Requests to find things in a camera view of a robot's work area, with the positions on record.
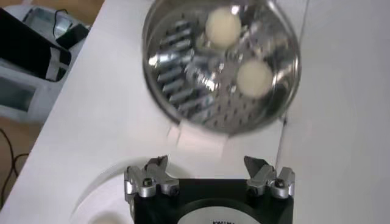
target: stainless steel bowl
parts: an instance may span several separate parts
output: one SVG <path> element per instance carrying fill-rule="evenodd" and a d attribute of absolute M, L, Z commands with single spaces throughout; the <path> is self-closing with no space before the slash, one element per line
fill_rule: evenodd
<path fill-rule="evenodd" d="M 238 42 L 225 50 L 204 34 L 208 14 L 218 7 L 230 7 L 243 26 Z M 239 66 L 254 57 L 273 73 L 260 99 L 244 96 L 236 85 Z M 154 99 L 172 120 L 235 135 L 283 115 L 299 85 L 300 53 L 274 1 L 157 0 L 144 23 L 143 68 Z"/>

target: black phone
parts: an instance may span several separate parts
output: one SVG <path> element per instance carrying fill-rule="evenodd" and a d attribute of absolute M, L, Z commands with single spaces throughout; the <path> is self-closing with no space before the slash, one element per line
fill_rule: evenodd
<path fill-rule="evenodd" d="M 75 44 L 84 39 L 90 31 L 83 25 L 78 24 L 69 31 L 56 39 L 57 43 L 65 49 L 73 47 Z"/>

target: black cable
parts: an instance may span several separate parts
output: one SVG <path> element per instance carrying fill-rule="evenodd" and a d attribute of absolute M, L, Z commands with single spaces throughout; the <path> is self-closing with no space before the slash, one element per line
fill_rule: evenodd
<path fill-rule="evenodd" d="M 5 182 L 4 182 L 4 184 L 3 184 L 2 188 L 1 188 L 1 208 L 2 208 L 4 203 L 5 203 L 5 188 L 7 187 L 8 181 L 11 178 L 12 171 L 15 173 L 16 177 L 19 176 L 19 172 L 16 169 L 16 162 L 22 156 L 28 156 L 29 154 L 28 153 L 22 153 L 22 154 L 18 155 L 17 157 L 14 157 L 13 147 L 12 147 L 10 139 L 8 138 L 7 134 L 4 132 L 3 129 L 0 128 L 0 132 L 2 133 L 2 135 L 5 138 L 5 140 L 7 141 L 8 146 L 9 146 L 9 150 L 10 150 L 10 154 L 11 154 L 11 168 L 10 168 L 10 171 L 8 172 L 7 178 L 5 179 Z"/>
<path fill-rule="evenodd" d="M 53 25 L 53 37 L 54 38 L 55 38 L 54 30 L 55 30 L 55 25 L 57 24 L 57 13 L 58 12 L 66 12 L 66 14 L 69 14 L 66 9 L 58 9 L 58 10 L 55 11 L 55 13 L 54 13 L 54 25 Z"/>
<path fill-rule="evenodd" d="M 11 141 L 10 141 L 10 139 L 8 138 L 7 134 L 4 132 L 3 129 L 0 128 L 0 132 L 1 132 L 1 134 L 4 136 L 5 140 L 6 140 L 7 143 L 8 143 L 9 150 L 10 150 L 10 154 L 11 154 L 11 169 L 12 169 L 12 170 L 15 170 L 15 164 L 13 163 L 14 154 L 13 154 L 13 148 L 12 148 Z"/>
<path fill-rule="evenodd" d="M 18 169 L 16 168 L 16 162 L 18 161 L 18 159 L 20 159 L 22 156 L 29 156 L 30 153 L 22 153 L 22 154 L 19 154 L 15 157 L 15 159 L 13 159 L 13 163 L 15 163 L 15 175 L 18 177 L 19 176 L 19 171 Z"/>

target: wooden floor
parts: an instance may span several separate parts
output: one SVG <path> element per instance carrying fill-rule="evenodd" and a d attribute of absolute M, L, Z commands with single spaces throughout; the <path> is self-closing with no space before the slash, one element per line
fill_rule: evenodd
<path fill-rule="evenodd" d="M 93 24 L 104 0 L 0 0 L 0 7 L 31 2 L 33 5 L 41 5 L 52 9 L 66 9 L 69 14 L 86 24 Z M 0 117 L 0 128 L 10 139 L 15 156 L 21 153 L 29 153 L 40 132 L 40 125 L 20 124 L 4 117 Z M 18 160 L 16 167 L 21 170 L 27 157 Z M 11 168 L 9 146 L 2 134 L 0 134 L 0 188 L 2 188 L 7 174 Z M 7 196 L 15 183 L 16 177 L 12 175 L 6 189 Z"/>

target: metal clamp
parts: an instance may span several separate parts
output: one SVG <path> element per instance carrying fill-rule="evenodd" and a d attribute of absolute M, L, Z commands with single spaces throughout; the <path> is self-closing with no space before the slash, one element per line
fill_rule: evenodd
<path fill-rule="evenodd" d="M 251 176 L 251 179 L 247 180 L 249 196 L 262 196 L 266 187 L 271 188 L 271 195 L 275 198 L 286 199 L 294 196 L 295 173 L 292 169 L 283 167 L 276 177 L 274 167 L 263 159 L 245 156 L 244 162 Z"/>
<path fill-rule="evenodd" d="M 264 165 L 260 171 L 251 179 L 246 181 L 250 196 L 259 197 L 264 194 L 266 186 L 276 178 L 276 171 L 270 165 Z"/>
<path fill-rule="evenodd" d="M 166 174 L 167 163 L 168 157 L 162 156 L 150 159 L 143 170 L 137 166 L 128 167 L 124 173 L 127 202 L 130 203 L 135 194 L 142 198 L 153 197 L 157 185 L 160 185 L 162 194 L 176 196 L 179 193 L 179 181 Z"/>
<path fill-rule="evenodd" d="M 286 199 L 294 196 L 295 173 L 291 168 L 283 167 L 278 178 L 271 183 L 271 194 L 275 198 Z"/>

